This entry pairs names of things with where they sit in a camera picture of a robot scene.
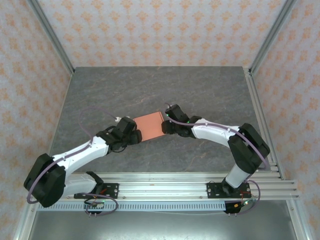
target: aluminum frame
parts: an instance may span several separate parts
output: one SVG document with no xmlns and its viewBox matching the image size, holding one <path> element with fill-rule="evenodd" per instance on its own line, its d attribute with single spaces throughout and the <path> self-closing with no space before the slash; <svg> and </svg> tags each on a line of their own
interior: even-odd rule
<svg viewBox="0 0 320 240">
<path fill-rule="evenodd" d="M 38 0 L 27 0 L 27 2 L 29 3 L 31 9 L 33 10 L 35 16 L 38 18 L 40 24 L 42 25 L 43 30 L 45 31 L 46 35 L 50 39 L 56 52 L 60 56 L 60 59 L 62 60 L 63 65 L 70 72 L 70 74 L 74 73 L 75 69 L 68 55 L 66 54 L 66 51 L 64 50 L 59 38 L 57 37 L 54 29 L 52 28 L 49 20 L 47 19 Z"/>
<path fill-rule="evenodd" d="M 262 109 L 262 105 L 260 102 L 260 98 L 258 95 L 258 91 L 255 85 L 254 77 L 252 76 L 252 72 L 249 71 L 248 68 L 244 68 L 244 76 L 247 82 L 250 96 L 252 99 L 254 111 L 256 113 L 256 118 L 258 120 L 259 128 L 261 130 L 262 138 L 267 142 L 270 147 L 270 158 L 273 163 L 276 163 L 278 167 L 278 171 L 282 180 L 286 179 L 284 174 L 284 169 L 277 157 L 276 149 L 273 145 L 272 138 L 269 132 L 269 128 L 266 122 L 266 118 Z M 310 227 L 307 222 L 307 218 L 305 215 L 305 209 L 301 200 L 295 201 L 293 199 L 286 201 L 288 211 L 290 213 L 291 221 L 293 224 L 293 228 L 298 240 L 313 240 L 313 236 L 311 234 Z"/>
<path fill-rule="evenodd" d="M 254 75 L 258 72 L 258 69 L 264 60 L 265 56 L 268 53 L 268 50 L 272 43 L 274 42 L 275 38 L 277 37 L 278 32 L 280 31 L 281 27 L 285 23 L 286 19 L 288 18 L 289 14 L 291 13 L 291 9 L 295 5 L 297 0 L 286 0 L 284 3 L 278 17 L 276 18 L 275 22 L 273 23 L 269 33 L 267 34 L 259 52 L 257 53 L 252 66 L 250 68 L 251 74 Z"/>
<path fill-rule="evenodd" d="M 64 94 L 64 97 L 63 97 L 63 101 L 62 101 L 62 104 L 61 104 L 61 107 L 60 107 L 60 110 L 59 110 L 58 121 L 56 122 L 56 124 L 54 126 L 54 132 L 55 133 L 57 132 L 57 129 L 58 129 L 58 126 L 59 126 L 59 123 L 60 123 L 60 120 L 61 120 L 62 110 L 64 109 L 64 105 L 65 105 L 65 102 L 66 102 L 67 94 L 68 94 L 69 87 L 70 87 L 70 84 L 71 84 L 71 79 L 74 76 L 74 74 L 75 74 L 74 72 L 70 74 L 69 83 L 68 83 L 68 86 L 66 87 L 65 94 Z M 49 147 L 47 149 L 47 153 L 49 153 L 49 154 L 51 154 L 51 148 L 52 148 L 52 145 L 54 144 L 55 138 L 56 138 L 56 134 L 54 134 L 53 138 L 51 139 L 51 141 L 49 143 Z"/>
<path fill-rule="evenodd" d="M 25 203 L 13 240 L 28 240 L 34 224 L 39 203 Z"/>
<path fill-rule="evenodd" d="M 224 173 L 212 172 L 163 172 L 163 173 L 97 173 L 105 183 L 118 183 L 118 199 L 121 201 L 208 201 L 208 182 L 221 182 Z M 299 199 L 295 180 L 281 180 L 279 172 L 256 172 L 251 178 L 261 189 L 261 200 Z M 251 192 L 258 195 L 257 187 L 250 185 Z M 74 201 L 63 197 L 61 201 Z M 238 200 L 216 198 L 214 201 Z"/>
</svg>

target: gray stone surface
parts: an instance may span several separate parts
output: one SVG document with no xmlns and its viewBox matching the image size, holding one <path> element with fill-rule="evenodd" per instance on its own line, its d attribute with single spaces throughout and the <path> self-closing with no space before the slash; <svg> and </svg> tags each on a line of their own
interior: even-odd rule
<svg viewBox="0 0 320 240">
<path fill-rule="evenodd" d="M 179 104 L 190 117 L 197 115 L 224 125 L 247 122 L 258 129 L 241 67 L 78 67 L 51 154 L 63 153 L 89 139 L 78 125 L 79 113 L 85 107 L 98 106 L 115 116 L 135 118 L 163 112 L 164 102 Z M 93 135 L 115 125 L 112 118 L 96 110 L 84 114 L 81 122 Z M 225 146 L 165 135 L 96 159 L 78 171 L 227 172 L 233 165 Z"/>
</svg>

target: patterned wallpaper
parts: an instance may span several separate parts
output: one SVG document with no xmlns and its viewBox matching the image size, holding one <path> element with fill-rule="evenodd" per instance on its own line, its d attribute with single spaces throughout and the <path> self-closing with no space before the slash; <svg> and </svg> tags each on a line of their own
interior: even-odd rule
<svg viewBox="0 0 320 240">
<path fill-rule="evenodd" d="M 285 0 L 40 0 L 74 67 L 251 66 Z"/>
<path fill-rule="evenodd" d="M 13 239 L 23 182 L 48 151 L 69 79 L 27 1 L 1 0 L 0 239 Z"/>
<path fill-rule="evenodd" d="M 254 76 L 288 179 L 297 179 L 320 236 L 320 4 L 298 0 Z"/>
</svg>

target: black mounting plate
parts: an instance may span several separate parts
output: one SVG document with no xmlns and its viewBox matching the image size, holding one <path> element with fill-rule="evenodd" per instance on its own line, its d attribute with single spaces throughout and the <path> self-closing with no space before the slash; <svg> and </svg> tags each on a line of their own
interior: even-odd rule
<svg viewBox="0 0 320 240">
<path fill-rule="evenodd" d="M 206 193 L 208 199 L 241 199 L 241 192 L 246 192 L 243 193 L 243 198 L 251 198 L 249 183 L 242 183 L 238 188 L 235 188 L 229 196 L 223 191 L 221 182 L 208 182 L 206 184 Z"/>
<path fill-rule="evenodd" d="M 119 183 L 103 183 L 102 185 L 102 193 L 100 195 L 109 196 L 113 199 L 118 198 L 119 193 Z M 88 199 L 90 196 L 82 195 L 81 193 L 77 193 L 73 195 L 75 199 Z"/>
</svg>

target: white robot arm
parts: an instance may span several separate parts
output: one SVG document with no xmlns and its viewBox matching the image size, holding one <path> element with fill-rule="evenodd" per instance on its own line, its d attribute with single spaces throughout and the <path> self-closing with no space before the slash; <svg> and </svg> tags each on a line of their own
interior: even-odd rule
<svg viewBox="0 0 320 240">
<path fill-rule="evenodd" d="M 254 127 L 227 126 L 207 121 L 199 116 L 189 118 L 175 104 L 165 111 L 170 120 L 162 123 L 166 134 L 178 134 L 184 138 L 206 139 L 230 148 L 235 165 L 221 183 L 218 196 L 231 196 L 252 175 L 270 153 L 270 149 Z"/>
<path fill-rule="evenodd" d="M 142 135 L 137 124 L 128 117 L 123 117 L 117 126 L 100 131 L 90 141 L 67 152 L 49 156 L 40 155 L 35 161 L 23 186 L 44 207 L 50 207 L 63 196 L 78 193 L 99 194 L 103 181 L 93 172 L 80 176 L 72 173 L 83 165 L 109 153 L 124 149 L 128 145 L 138 144 Z M 55 164 L 37 181 L 40 174 L 49 165 Z"/>
</svg>

